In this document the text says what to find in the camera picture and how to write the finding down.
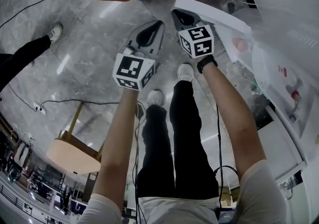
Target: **gray marble floor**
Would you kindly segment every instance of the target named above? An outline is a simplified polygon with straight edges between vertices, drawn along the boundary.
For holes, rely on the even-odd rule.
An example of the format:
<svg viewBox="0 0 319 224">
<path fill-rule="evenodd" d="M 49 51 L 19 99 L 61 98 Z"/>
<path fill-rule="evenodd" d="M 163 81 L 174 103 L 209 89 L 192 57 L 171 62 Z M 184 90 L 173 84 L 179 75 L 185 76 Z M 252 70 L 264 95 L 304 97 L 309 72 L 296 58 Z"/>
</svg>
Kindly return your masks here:
<svg viewBox="0 0 319 224">
<path fill-rule="evenodd" d="M 1 22 L 9 19 L 21 8 L 38 0 L 0 0 Z M 61 22 L 64 33 L 61 39 L 44 54 L 27 66 L 10 83 L 16 93 L 27 103 L 45 100 L 77 98 L 95 102 L 118 101 L 122 89 L 112 78 L 116 54 L 126 43 L 130 32 L 145 22 L 160 19 L 165 23 L 162 48 L 158 54 L 161 66 L 139 100 L 145 103 L 153 88 L 160 88 L 166 96 L 165 108 L 169 109 L 172 90 L 177 82 L 177 69 L 190 61 L 177 42 L 176 30 L 170 15 L 175 0 L 131 0 L 112 2 L 98 0 L 47 0 L 22 12 L 0 29 L 0 53 L 14 53 L 30 40 L 48 32 L 50 27 Z M 228 0 L 203 0 L 223 9 Z M 250 86 L 252 77 L 238 64 L 233 64 L 219 39 L 215 40 L 215 57 L 220 68 L 237 87 L 243 97 L 253 102 Z M 193 81 L 194 97 L 202 119 L 201 138 L 208 161 L 213 169 L 219 166 L 217 116 L 214 98 L 199 73 Z M 47 103 L 46 115 L 33 112 L 21 102 L 7 86 L 1 93 L 0 112 L 12 124 L 19 136 L 28 142 L 32 136 L 32 149 L 42 158 L 60 130 L 67 129 L 78 103 Z M 116 105 L 95 106 L 86 104 L 74 129 L 74 135 L 90 144 L 95 150 L 101 147 L 111 124 Z M 167 117 L 171 140 L 172 126 Z M 139 137 L 140 167 L 145 147 Z M 135 159 L 134 142 L 128 181 L 132 181 Z M 235 166 L 232 148 L 222 126 L 223 164 Z M 72 176 L 85 182 L 85 176 Z M 238 179 L 231 171 L 224 171 L 224 180 L 235 187 Z"/>
</svg>

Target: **shoe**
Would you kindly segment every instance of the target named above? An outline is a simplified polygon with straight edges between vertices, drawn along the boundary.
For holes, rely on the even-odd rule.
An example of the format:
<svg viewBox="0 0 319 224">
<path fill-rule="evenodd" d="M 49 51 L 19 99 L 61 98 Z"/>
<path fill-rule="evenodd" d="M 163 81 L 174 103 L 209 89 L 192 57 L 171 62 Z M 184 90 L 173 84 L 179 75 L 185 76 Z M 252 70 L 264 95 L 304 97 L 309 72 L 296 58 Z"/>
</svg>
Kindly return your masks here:
<svg viewBox="0 0 319 224">
<path fill-rule="evenodd" d="M 148 104 L 162 107 L 164 105 L 164 95 L 160 90 L 152 90 L 148 95 Z"/>
<path fill-rule="evenodd" d="M 48 37 L 50 37 L 51 44 L 56 43 L 57 40 L 60 39 L 63 32 L 63 26 L 60 23 L 54 25 L 52 30 L 48 33 Z"/>
<path fill-rule="evenodd" d="M 191 82 L 194 78 L 194 69 L 190 64 L 181 64 L 177 71 L 179 81 Z"/>
</svg>

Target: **white sleeve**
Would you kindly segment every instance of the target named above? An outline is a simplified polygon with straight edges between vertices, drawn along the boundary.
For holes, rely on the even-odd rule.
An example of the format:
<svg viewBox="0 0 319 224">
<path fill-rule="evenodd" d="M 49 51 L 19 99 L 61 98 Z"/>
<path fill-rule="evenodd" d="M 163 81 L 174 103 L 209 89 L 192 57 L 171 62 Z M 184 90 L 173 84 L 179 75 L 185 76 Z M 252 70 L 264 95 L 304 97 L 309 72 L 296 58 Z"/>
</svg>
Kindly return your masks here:
<svg viewBox="0 0 319 224">
<path fill-rule="evenodd" d="M 122 215 L 113 201 L 99 194 L 92 194 L 77 224 L 122 224 Z"/>
<path fill-rule="evenodd" d="M 240 190 L 236 223 L 286 223 L 286 203 L 266 160 L 258 161 L 246 171 Z"/>
</svg>

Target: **white shirt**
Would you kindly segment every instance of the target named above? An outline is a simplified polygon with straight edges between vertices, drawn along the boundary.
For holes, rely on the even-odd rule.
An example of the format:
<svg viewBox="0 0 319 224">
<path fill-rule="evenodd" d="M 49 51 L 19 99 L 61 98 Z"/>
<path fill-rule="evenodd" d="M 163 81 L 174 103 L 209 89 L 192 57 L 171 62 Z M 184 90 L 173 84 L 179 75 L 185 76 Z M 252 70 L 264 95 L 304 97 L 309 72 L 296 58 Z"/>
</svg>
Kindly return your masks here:
<svg viewBox="0 0 319 224">
<path fill-rule="evenodd" d="M 266 160 L 250 167 L 240 182 L 241 192 L 234 221 L 238 224 L 286 223 L 286 204 Z M 147 224 L 218 224 L 218 198 L 185 200 L 140 198 Z M 92 194 L 77 224 L 121 224 L 121 211 L 110 199 Z"/>
</svg>

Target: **power strip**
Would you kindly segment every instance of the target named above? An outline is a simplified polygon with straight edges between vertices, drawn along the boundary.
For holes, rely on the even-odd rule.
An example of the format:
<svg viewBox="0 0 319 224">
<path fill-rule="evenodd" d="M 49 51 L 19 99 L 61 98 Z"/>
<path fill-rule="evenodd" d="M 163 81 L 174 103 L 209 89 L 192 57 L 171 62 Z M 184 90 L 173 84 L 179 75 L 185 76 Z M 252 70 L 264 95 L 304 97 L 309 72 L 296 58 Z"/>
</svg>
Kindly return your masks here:
<svg viewBox="0 0 319 224">
<path fill-rule="evenodd" d="M 43 107 L 40 108 L 40 104 L 38 104 L 37 102 L 33 102 L 33 106 L 36 111 L 40 111 L 42 114 L 46 115 L 46 109 L 44 109 Z"/>
</svg>

